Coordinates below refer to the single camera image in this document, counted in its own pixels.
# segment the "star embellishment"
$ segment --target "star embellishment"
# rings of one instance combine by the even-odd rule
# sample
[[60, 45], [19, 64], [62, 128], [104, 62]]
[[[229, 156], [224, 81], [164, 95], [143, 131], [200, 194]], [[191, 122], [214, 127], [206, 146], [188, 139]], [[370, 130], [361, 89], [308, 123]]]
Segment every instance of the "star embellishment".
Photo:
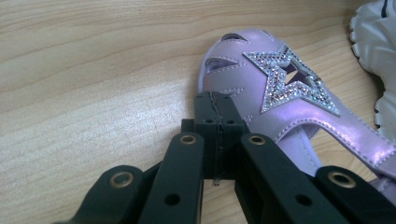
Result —
[[[323, 81], [287, 45], [276, 52], [244, 52], [243, 55], [267, 76], [262, 113], [292, 100], [303, 99], [335, 116], [340, 115]], [[297, 70], [297, 78], [292, 79], [297, 80], [286, 84], [286, 70], [290, 66]]]

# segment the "shoe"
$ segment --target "shoe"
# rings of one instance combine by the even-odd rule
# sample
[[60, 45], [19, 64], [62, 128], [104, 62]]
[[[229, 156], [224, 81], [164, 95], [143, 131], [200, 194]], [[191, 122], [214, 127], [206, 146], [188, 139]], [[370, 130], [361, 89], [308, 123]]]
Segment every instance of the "shoe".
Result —
[[396, 179], [396, 147], [275, 36], [256, 29], [225, 35], [205, 55], [198, 80], [199, 92], [229, 94], [249, 130], [272, 138], [303, 172], [321, 166], [309, 139], [323, 129], [377, 175]]
[[375, 103], [375, 124], [381, 135], [396, 143], [396, 1], [359, 7], [349, 26], [361, 67], [384, 82], [384, 95]]

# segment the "lavender sandal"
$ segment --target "lavender sandal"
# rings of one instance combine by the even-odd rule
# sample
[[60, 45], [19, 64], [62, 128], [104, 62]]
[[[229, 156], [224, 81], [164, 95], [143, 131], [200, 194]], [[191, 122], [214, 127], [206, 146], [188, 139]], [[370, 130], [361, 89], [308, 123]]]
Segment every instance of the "lavender sandal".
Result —
[[250, 131], [271, 137], [307, 174], [321, 166], [309, 141], [321, 128], [377, 175], [396, 179], [396, 147], [349, 111], [271, 34], [247, 29], [225, 35], [203, 60], [198, 91], [230, 94]]

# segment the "wooden table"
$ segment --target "wooden table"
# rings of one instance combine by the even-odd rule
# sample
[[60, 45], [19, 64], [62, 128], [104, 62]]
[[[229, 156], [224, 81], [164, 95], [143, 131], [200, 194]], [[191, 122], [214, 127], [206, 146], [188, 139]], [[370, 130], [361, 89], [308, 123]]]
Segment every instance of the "wooden table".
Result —
[[[348, 29], [367, 1], [3, 1], [0, 3], [0, 223], [67, 220], [107, 169], [161, 161], [192, 98], [204, 53], [257, 27], [286, 40], [374, 127], [380, 79]], [[327, 133], [324, 164], [374, 176]], [[233, 182], [205, 182], [203, 223], [245, 223]]]

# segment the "black plastic part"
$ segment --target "black plastic part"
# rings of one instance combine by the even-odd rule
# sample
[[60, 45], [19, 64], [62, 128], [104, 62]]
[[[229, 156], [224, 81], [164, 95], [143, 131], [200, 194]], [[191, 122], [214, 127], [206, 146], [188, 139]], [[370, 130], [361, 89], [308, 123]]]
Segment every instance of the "black plastic part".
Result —
[[172, 138], [138, 223], [200, 223], [204, 145], [197, 133]]
[[347, 169], [322, 167], [316, 173], [315, 183], [351, 223], [396, 223], [396, 208], [393, 204]]
[[270, 138], [241, 143], [235, 191], [248, 223], [348, 223]]
[[194, 131], [205, 139], [205, 179], [215, 179], [215, 183], [234, 179], [235, 147], [248, 129], [232, 98], [219, 92], [199, 93], [194, 98], [194, 115]]
[[145, 201], [144, 178], [141, 170], [126, 165], [104, 172], [87, 193], [76, 215], [58, 224], [136, 222]]
[[181, 127], [180, 127], [180, 132], [181, 133], [193, 133], [195, 131], [195, 123], [194, 119], [182, 119], [181, 120]]

